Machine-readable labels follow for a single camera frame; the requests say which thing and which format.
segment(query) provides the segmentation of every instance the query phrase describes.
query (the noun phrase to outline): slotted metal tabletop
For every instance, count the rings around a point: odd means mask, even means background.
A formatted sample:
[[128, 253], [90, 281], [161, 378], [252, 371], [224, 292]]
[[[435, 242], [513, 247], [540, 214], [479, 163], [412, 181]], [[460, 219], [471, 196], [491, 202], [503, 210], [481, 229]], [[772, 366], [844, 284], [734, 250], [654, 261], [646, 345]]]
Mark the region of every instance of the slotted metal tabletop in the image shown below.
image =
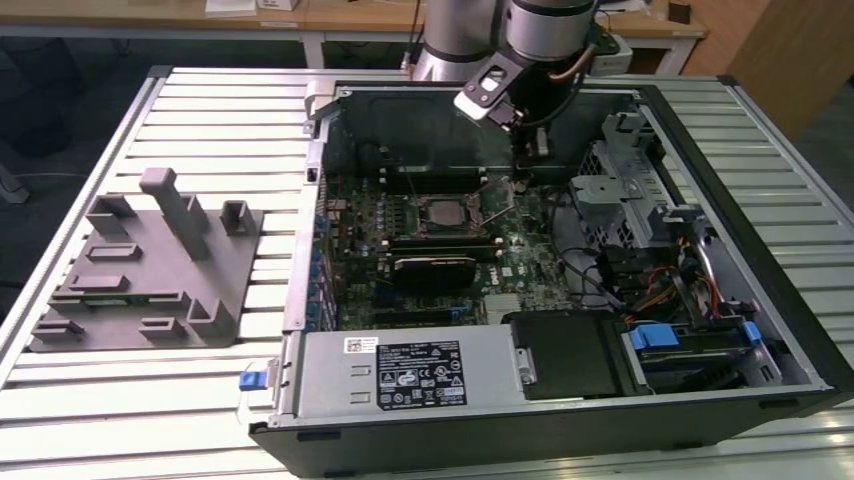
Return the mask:
[[[21, 479], [292, 478], [255, 446], [269, 393], [240, 396], [237, 374], [276, 356], [301, 174], [309, 141], [304, 96], [313, 79], [401, 80], [397, 72], [176, 68], [149, 78], [80, 198], [0, 328], [0, 476]], [[712, 78], [620, 77], [652, 83], [827, 328], [854, 360], [854, 223], [791, 145], [738, 87]], [[668, 161], [678, 186], [687, 183]], [[172, 167], [205, 208], [243, 199], [265, 211], [263, 238], [229, 348], [21, 353], [76, 256], [96, 194], [138, 191], [146, 167]], [[854, 402], [770, 423], [702, 449], [391, 475], [392, 478], [851, 478]]]

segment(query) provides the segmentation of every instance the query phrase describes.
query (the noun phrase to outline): table leg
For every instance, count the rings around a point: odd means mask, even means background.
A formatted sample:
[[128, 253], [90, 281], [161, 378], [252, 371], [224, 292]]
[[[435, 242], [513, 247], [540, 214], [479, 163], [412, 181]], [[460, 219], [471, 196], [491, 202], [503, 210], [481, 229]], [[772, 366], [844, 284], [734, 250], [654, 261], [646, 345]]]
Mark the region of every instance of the table leg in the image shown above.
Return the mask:
[[656, 75], [679, 75], [682, 73], [682, 68], [694, 51], [694, 45], [696, 45], [696, 38], [675, 38], [672, 40], [670, 50], [658, 65]]
[[305, 50], [305, 64], [308, 68], [324, 68], [323, 60], [323, 32], [303, 32], [300, 41]]

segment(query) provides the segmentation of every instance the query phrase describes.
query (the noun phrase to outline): cable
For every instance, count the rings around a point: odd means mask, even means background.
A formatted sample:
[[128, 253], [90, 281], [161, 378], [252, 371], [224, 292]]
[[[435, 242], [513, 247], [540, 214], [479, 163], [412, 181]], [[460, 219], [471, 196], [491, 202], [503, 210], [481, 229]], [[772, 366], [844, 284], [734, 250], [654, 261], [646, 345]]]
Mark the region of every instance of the cable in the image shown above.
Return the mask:
[[596, 45], [589, 44], [584, 49], [584, 51], [581, 52], [580, 56], [577, 57], [577, 60], [575, 60], [575, 63], [569, 68], [565, 69], [565, 71], [560, 73], [553, 73], [553, 72], [548, 73], [548, 80], [551, 80], [552, 82], [563, 82], [569, 78], [572, 78], [575, 74], [580, 72], [581, 68], [584, 68], [584, 65], [587, 65], [587, 62], [589, 62], [595, 53], [596, 53]]
[[581, 70], [581, 72], [575, 76], [575, 83], [572, 84], [569, 94], [563, 99], [563, 102], [560, 102], [560, 105], [557, 105], [557, 108], [555, 108], [552, 110], [552, 112], [548, 115], [545, 115], [543, 118], [540, 118], [539, 120], [533, 120], [533, 121], [529, 121], [529, 122], [521, 122], [519, 124], [519, 128], [537, 128], [537, 127], [541, 127], [548, 122], [551, 122], [555, 118], [557, 118], [557, 115], [560, 115], [563, 113], [563, 111], [569, 106], [572, 101], [575, 101], [575, 97], [577, 97], [577, 94], [579, 94], [579, 92], [581, 90], [581, 86], [584, 85], [584, 77], [585, 76], [587, 76], [587, 72], [584, 70]]
[[648, 288], [646, 289], [646, 294], [648, 295], [650, 293], [652, 293], [652, 287], [655, 286], [655, 276], [660, 273], [664, 272], [667, 270], [675, 270], [676, 267], [674, 267], [672, 265], [668, 265], [666, 267], [658, 267], [655, 270], [652, 270], [652, 273], [650, 273], [650, 278], [647, 279], [647, 284], [648, 284]]
[[575, 275], [581, 277], [581, 281], [587, 281], [587, 283], [592, 285], [592, 287], [599, 291], [599, 294], [601, 295], [604, 300], [607, 300], [614, 308], [616, 308], [618, 310], [623, 310], [626, 308], [626, 304], [619, 301], [619, 299], [611, 294], [611, 292], [608, 292], [604, 286], [589, 275], [587, 275], [575, 265], [572, 265], [571, 262], [565, 261], [563, 255], [560, 254], [560, 251], [557, 250], [557, 244], [555, 243], [555, 216], [557, 212], [557, 204], [560, 203], [559, 200], [563, 195], [565, 195], [565, 192], [557, 192], [557, 196], [555, 197], [555, 204], [551, 209], [551, 219], [548, 224], [551, 248], [553, 249], [555, 255], [557, 256], [557, 260], [563, 262], [563, 265], [565, 265], [565, 268], [568, 268]]
[[405, 53], [412, 55], [412, 40], [415, 39], [415, 27], [417, 26], [417, 14], [421, 10], [421, 0], [415, 2], [415, 15], [412, 15], [412, 28], [409, 29], [409, 41], [405, 44]]
[[415, 45], [421, 43], [424, 39], [424, 24], [421, 24], [421, 30], [417, 32], [417, 38], [415, 39]]
[[589, 248], [589, 247], [567, 247], [567, 248], [564, 248], [563, 250], [560, 250], [557, 252], [557, 256], [563, 257], [563, 255], [565, 255], [569, 252], [581, 252], [583, 254], [589, 255], [591, 257], [595, 257], [596, 255], [599, 255], [599, 251], [596, 249], [593, 249], [593, 248]]
[[[662, 303], [666, 299], [668, 299], [668, 297], [671, 297], [674, 294], [676, 293], [676, 287], [674, 285], [670, 285], [667, 288], [664, 288], [660, 292], [658, 292], [655, 295], [652, 295], [652, 297], [650, 298], [650, 296], [642, 298], [638, 303], [635, 303], [634, 308], [631, 309], [635, 313], [642, 312], [643, 310], [646, 310], [647, 308], [658, 305], [659, 303]], [[634, 315], [627, 315], [624, 317], [624, 322], [632, 323], [635, 321], [635, 316]]]
[[[587, 272], [589, 272], [589, 270], [592, 270], [593, 268], [596, 268], [596, 265], [589, 265], [587, 266], [587, 268], [584, 269], [584, 274], [587, 274]], [[581, 277], [581, 291], [576, 292], [576, 293], [571, 293], [569, 296], [577, 295], [577, 306], [580, 306], [583, 309], [588, 309], [588, 308], [603, 308], [607, 307], [608, 305], [611, 305], [607, 301], [603, 303], [599, 303], [596, 305], [589, 305], [587, 303], [584, 303], [584, 297], [600, 297], [601, 294], [596, 293], [596, 292], [588, 292], [587, 291], [587, 280]]]
[[605, 17], [607, 17], [607, 19], [608, 19], [608, 26], [605, 27], [605, 29], [604, 29], [604, 30], [605, 30], [608, 33], [611, 33], [611, 13], [626, 13], [626, 9], [624, 9], [624, 8], [618, 8], [616, 10], [601, 10], [601, 9], [599, 9], [599, 11], [600, 11], [601, 13], [604, 13], [604, 16], [605, 16]]
[[708, 303], [711, 304], [710, 306], [711, 306], [712, 318], [719, 318], [720, 317], [720, 310], [719, 310], [720, 294], [718, 292], [718, 286], [707, 276], [699, 275], [696, 278], [699, 279], [700, 282], [706, 284], [706, 289], [708, 290]]

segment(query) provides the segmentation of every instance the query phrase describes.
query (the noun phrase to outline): orange wire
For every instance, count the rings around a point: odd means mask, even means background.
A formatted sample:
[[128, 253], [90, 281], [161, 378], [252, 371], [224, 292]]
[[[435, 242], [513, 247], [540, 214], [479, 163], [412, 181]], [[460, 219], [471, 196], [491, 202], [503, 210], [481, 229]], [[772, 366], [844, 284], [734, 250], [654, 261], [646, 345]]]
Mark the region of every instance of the orange wire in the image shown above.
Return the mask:
[[[659, 302], [666, 300], [668, 297], [671, 297], [675, 293], [676, 293], [675, 287], [672, 285], [668, 286], [658, 295], [655, 295], [652, 298], [650, 298], [646, 301], [646, 303], [643, 305], [640, 305], [640, 307], [638, 307], [636, 311], [642, 312], [643, 310], [646, 310], [647, 308], [650, 308], [651, 306], [656, 305]], [[628, 315], [624, 318], [626, 324], [630, 324], [634, 321], [635, 321], [634, 315]]]
[[711, 312], [714, 313], [714, 316], [716, 318], [720, 316], [720, 311], [718, 309], [718, 306], [720, 305], [720, 296], [718, 293], [718, 286], [707, 276], [699, 275], [696, 278], [699, 278], [700, 282], [706, 284], [706, 288], [708, 289], [708, 301], [711, 303]]
[[652, 280], [655, 280], [655, 275], [658, 275], [658, 272], [663, 272], [666, 270], [675, 270], [675, 269], [676, 267], [674, 267], [672, 265], [668, 265], [666, 267], [658, 267], [655, 270], [652, 270], [652, 273], [650, 273], [650, 278], [647, 279], [647, 284], [650, 285], [648, 288], [646, 289], [647, 295], [652, 293]]

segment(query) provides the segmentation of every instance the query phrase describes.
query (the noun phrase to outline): red wire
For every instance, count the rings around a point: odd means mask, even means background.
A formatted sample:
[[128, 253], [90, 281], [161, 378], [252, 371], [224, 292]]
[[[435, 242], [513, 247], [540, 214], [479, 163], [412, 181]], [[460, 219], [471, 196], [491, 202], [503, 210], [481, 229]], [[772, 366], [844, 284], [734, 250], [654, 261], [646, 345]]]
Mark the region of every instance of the red wire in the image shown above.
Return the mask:
[[676, 267], [674, 267], [672, 265], [668, 265], [666, 267], [658, 267], [655, 270], [652, 270], [652, 273], [650, 273], [650, 278], [647, 280], [647, 284], [648, 284], [648, 288], [646, 289], [647, 295], [652, 293], [652, 281], [655, 280], [655, 275], [658, 275], [658, 272], [663, 272], [666, 270], [675, 270], [675, 269]]

